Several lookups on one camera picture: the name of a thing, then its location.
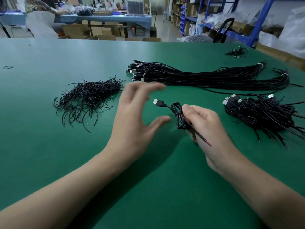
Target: workbench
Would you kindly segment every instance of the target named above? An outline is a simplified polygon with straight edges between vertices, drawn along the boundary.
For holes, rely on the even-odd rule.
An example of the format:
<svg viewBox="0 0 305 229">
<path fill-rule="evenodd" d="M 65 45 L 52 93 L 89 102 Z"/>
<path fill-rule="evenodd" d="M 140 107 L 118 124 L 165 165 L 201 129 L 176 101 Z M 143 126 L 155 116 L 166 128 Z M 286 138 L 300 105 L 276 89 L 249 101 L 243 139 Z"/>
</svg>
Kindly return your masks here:
<svg viewBox="0 0 305 229">
<path fill-rule="evenodd" d="M 278 74 L 272 67 L 288 69 L 292 83 L 305 85 L 305 73 L 259 51 L 245 58 L 224 53 L 238 44 L 125 42 L 57 39 L 0 40 L 0 210 L 63 177 L 99 153 L 107 144 L 119 95 L 110 110 L 74 127 L 61 123 L 52 103 L 66 84 L 108 80 L 116 76 L 131 81 L 125 70 L 132 59 L 163 62 L 184 71 L 213 71 L 222 66 L 248 66 L 268 60 L 259 79 Z M 276 92 L 284 103 L 304 101 L 305 88 L 289 86 Z M 177 130 L 166 104 L 198 105 L 219 114 L 236 147 L 252 162 L 295 191 L 305 190 L 305 141 L 289 132 L 280 134 L 288 149 L 227 115 L 225 94 L 195 87 L 170 86 L 152 93 L 143 122 L 160 115 L 172 122 L 155 136 L 146 153 L 106 186 L 75 218 L 70 228 L 261 228 L 262 221 L 233 187 L 211 170 L 204 153 L 187 131 Z M 296 105 L 305 113 L 305 104 Z M 295 118 L 299 126 L 305 120 Z"/>
<path fill-rule="evenodd" d="M 25 13 L 5 13 L 3 16 L 0 16 L 0 21 L 3 25 L 15 25 L 15 26 L 25 26 Z M 144 31 L 143 37 L 150 37 L 150 27 L 152 23 L 152 17 L 150 15 L 145 16 L 127 16 L 127 15 L 111 15 L 111 16 L 78 16 L 76 14 L 73 15 L 60 15 L 59 17 L 55 18 L 55 23 L 66 23 L 71 24 L 77 21 L 87 20 L 88 26 L 90 29 L 91 36 L 93 36 L 92 29 L 91 29 L 91 21 L 94 22 L 119 22 L 124 23 L 127 27 L 127 31 L 125 34 L 128 34 L 130 38 L 133 37 L 132 35 L 132 26 L 135 24 L 142 26 Z"/>
</svg>

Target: green table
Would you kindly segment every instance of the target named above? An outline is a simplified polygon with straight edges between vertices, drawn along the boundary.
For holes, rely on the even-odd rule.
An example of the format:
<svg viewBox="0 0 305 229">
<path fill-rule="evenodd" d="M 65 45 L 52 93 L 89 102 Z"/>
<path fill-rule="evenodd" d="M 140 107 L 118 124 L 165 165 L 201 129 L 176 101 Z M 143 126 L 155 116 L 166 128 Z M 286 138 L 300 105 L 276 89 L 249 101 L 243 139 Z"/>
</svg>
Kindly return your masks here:
<svg viewBox="0 0 305 229">
<path fill-rule="evenodd" d="M 119 96 L 102 113 L 97 125 L 61 124 L 53 99 L 66 84 L 107 80 L 131 81 L 125 70 L 132 59 L 163 62 L 177 69 L 199 72 L 221 66 L 248 66 L 268 60 L 259 78 L 276 74 L 272 67 L 288 68 L 292 83 L 305 85 L 304 73 L 250 50 L 246 58 L 224 53 L 238 45 L 209 43 L 115 42 L 95 40 L 0 40 L 0 209 L 24 198 L 78 168 L 106 145 Z M 285 103 L 304 100 L 305 88 L 288 87 L 276 93 Z M 167 104 L 199 105 L 216 111 L 238 149 L 259 167 L 304 194 L 305 142 L 283 132 L 288 150 L 259 132 L 237 125 L 222 104 L 227 95 L 193 87 L 168 87 L 151 95 L 143 121 L 173 114 L 158 108 Z M 305 105 L 297 105 L 305 113 Z M 305 121 L 295 119 L 298 125 Z M 175 119 L 155 136 L 149 149 L 128 170 L 102 190 L 76 217 L 71 228 L 257 228 L 262 221 L 235 190 L 206 164 L 200 148 Z"/>
</svg>

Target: hand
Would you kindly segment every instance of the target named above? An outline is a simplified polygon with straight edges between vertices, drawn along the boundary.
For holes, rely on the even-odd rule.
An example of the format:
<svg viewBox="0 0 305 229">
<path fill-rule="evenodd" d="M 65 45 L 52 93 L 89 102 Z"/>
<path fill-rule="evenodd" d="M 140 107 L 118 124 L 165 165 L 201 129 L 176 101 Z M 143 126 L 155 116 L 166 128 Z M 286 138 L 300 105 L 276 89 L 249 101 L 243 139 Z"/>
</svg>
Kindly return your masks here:
<svg viewBox="0 0 305 229">
<path fill-rule="evenodd" d="M 182 106 L 185 119 L 211 144 L 209 146 L 197 134 L 190 131 L 193 141 L 204 151 L 208 165 L 220 173 L 228 163 L 239 159 L 242 154 L 234 146 L 216 112 L 198 106 Z"/>
<path fill-rule="evenodd" d="M 132 82 L 124 88 L 112 134 L 106 146 L 110 151 L 119 152 L 122 159 L 134 162 L 146 150 L 155 133 L 170 121 L 169 116 L 160 116 L 147 127 L 143 124 L 143 107 L 149 100 L 149 93 L 165 89 L 161 83 Z"/>
</svg>

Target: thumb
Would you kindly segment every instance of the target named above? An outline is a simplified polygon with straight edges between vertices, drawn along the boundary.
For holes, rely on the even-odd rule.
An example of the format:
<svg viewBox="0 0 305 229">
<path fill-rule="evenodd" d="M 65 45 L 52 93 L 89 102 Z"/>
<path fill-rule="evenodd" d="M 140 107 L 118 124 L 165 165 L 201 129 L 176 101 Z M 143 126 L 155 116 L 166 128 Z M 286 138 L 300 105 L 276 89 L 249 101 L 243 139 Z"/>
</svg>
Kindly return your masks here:
<svg viewBox="0 0 305 229">
<path fill-rule="evenodd" d="M 170 122 L 171 118 L 169 116 L 160 116 L 156 118 L 153 122 L 147 126 L 148 131 L 150 131 L 153 135 L 166 123 Z"/>
<path fill-rule="evenodd" d="M 195 112 L 194 109 L 189 107 L 187 104 L 184 104 L 182 106 L 182 112 L 183 112 L 185 119 L 188 122 L 192 123 L 195 127 L 198 123 L 200 123 L 201 121 L 204 120 L 200 115 L 198 115 L 197 112 Z"/>
</svg>

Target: blue table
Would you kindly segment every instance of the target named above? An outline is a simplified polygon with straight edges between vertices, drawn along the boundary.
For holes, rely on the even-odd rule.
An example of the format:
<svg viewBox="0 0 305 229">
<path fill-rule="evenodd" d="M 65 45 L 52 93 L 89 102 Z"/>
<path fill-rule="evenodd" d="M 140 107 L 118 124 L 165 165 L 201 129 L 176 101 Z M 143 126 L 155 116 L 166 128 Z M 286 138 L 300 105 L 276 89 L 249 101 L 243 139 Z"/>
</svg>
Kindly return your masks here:
<svg viewBox="0 0 305 229">
<path fill-rule="evenodd" d="M 6 13 L 0 17 L 3 25 L 25 26 L 25 13 Z M 95 22 L 120 22 L 120 23 L 136 23 L 146 29 L 150 29 L 152 17 L 147 16 L 126 16 L 126 15 L 111 15 L 111 16 L 77 16 L 61 15 L 55 19 L 56 23 L 75 23 L 76 21 L 95 21 Z"/>
</svg>

